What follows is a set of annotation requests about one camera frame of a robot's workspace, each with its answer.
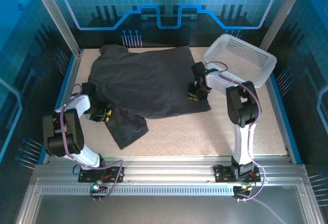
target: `mesh basket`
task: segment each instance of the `mesh basket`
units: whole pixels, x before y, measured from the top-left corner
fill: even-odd
[[[261,87],[276,66],[277,58],[229,34],[221,35],[204,55],[205,62],[220,61],[229,70],[222,73],[238,82],[250,80]],[[225,69],[221,64],[208,64],[208,68]]]

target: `speckled work surface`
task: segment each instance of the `speckled work surface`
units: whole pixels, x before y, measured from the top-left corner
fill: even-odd
[[[167,48],[135,48],[131,52],[162,50]],[[191,48],[196,62],[203,59],[207,47]],[[100,56],[98,49],[85,49],[76,83],[88,81],[93,62]],[[254,135],[254,154],[285,154],[281,134],[265,85],[257,89],[262,105],[262,117]],[[124,156],[230,156],[233,153],[235,134],[230,122],[226,97],[217,91],[209,95],[212,110],[164,119],[147,119],[149,132],[120,150],[104,123],[81,118],[85,143],[104,157]]]

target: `white plastic basket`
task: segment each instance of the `white plastic basket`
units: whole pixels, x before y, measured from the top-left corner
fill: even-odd
[[[276,66],[277,58],[241,39],[229,34],[221,35],[204,55],[205,62],[220,61],[229,70],[222,73],[238,82],[253,82],[255,88],[261,87]],[[221,64],[209,64],[208,69],[225,69]]]

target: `purple cable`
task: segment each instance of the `purple cable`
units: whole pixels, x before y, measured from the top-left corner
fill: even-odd
[[[118,170],[117,176],[115,178],[115,181],[113,183],[113,186],[112,186],[111,190],[107,193],[107,195],[105,195],[103,197],[99,197],[99,200],[100,200],[101,198],[108,197],[113,192],[114,187],[117,183],[117,180],[118,180],[119,175],[120,175],[121,170],[122,170],[123,160],[116,161],[113,164],[110,164],[109,166],[106,166],[106,167],[96,168],[96,167],[91,167],[91,166],[81,164],[80,162],[76,161],[75,158],[69,153],[68,146],[67,146],[67,140],[66,140],[65,125],[64,125],[64,111],[66,109],[66,106],[68,106],[74,99],[78,98],[82,93],[82,86],[80,84],[75,84],[74,87],[76,87],[76,86],[80,87],[79,93],[77,95],[73,96],[72,98],[70,98],[70,100],[67,102],[67,104],[64,104],[61,111],[60,111],[60,129],[61,129],[61,134],[63,136],[64,150],[65,150],[66,155],[69,158],[71,158],[73,161],[75,161],[76,164],[80,165],[81,167],[88,168],[88,169],[103,170],[103,169],[111,168],[112,166],[120,163],[119,170]],[[93,198],[93,200],[96,200],[96,198],[93,197],[92,193],[90,193],[90,196]]]
[[[262,191],[262,189],[263,189],[263,187],[264,187],[264,182],[265,182],[265,180],[266,180],[266,178],[267,178],[264,167],[263,167],[261,164],[257,163],[257,162],[252,158],[252,156],[251,156],[251,154],[250,154],[251,128],[252,128],[252,126],[253,126],[254,124],[256,124],[257,121],[259,120],[259,118],[260,118],[260,116],[261,116],[261,114],[262,114],[262,107],[261,107],[260,101],[258,100],[258,98],[256,97],[256,95],[255,95],[255,94],[254,94],[254,93],[253,93],[248,87],[246,87],[246,86],[243,85],[242,83],[239,83],[239,82],[237,82],[237,81],[235,81],[235,80],[232,80],[232,79],[230,79],[230,78],[228,78],[228,77],[225,77],[225,76],[223,76],[223,75],[221,74],[221,73],[226,72],[226,71],[228,70],[228,66],[227,66],[225,63],[222,63],[222,62],[219,62],[219,61],[212,61],[212,62],[208,62],[208,63],[204,64],[204,66],[207,65],[207,64],[211,64],[211,63],[218,63],[218,64],[222,64],[222,65],[224,65],[224,66],[225,66],[225,69],[219,71],[219,73],[218,73],[219,77],[221,77],[222,79],[224,79],[224,80],[226,80],[226,81],[228,81],[228,82],[231,82],[231,83],[233,83],[233,84],[235,84],[235,85],[239,85],[239,86],[243,87],[246,91],[248,91],[248,93],[249,93],[249,94],[252,96],[252,98],[255,100],[256,105],[257,105],[257,108],[258,108],[258,116],[256,117],[255,121],[253,121],[253,122],[250,124],[250,126],[249,126],[249,130],[248,130],[248,146],[247,146],[247,151],[248,151],[248,155],[249,155],[251,161],[252,161],[256,166],[260,167],[260,168],[263,170],[263,181],[262,181],[261,187],[260,187],[260,189],[258,190],[258,192],[255,193],[254,196],[252,196],[252,197],[248,197],[247,199],[245,199],[245,201],[248,201],[248,200],[254,199],[254,198],[255,198],[255,197],[256,197],[256,196]]]
[[[237,195],[239,196],[242,196],[242,197],[246,197],[248,198],[249,196],[246,196],[244,194],[240,194],[240,193],[237,193]],[[280,218],[280,216],[273,210],[271,209],[269,206],[267,206],[265,203],[261,202],[260,200],[257,200],[255,198],[252,198],[252,200],[256,201],[257,203],[259,203],[260,205],[262,205],[263,207],[267,208],[281,223],[283,224],[287,224],[286,222],[283,221],[283,219]]]

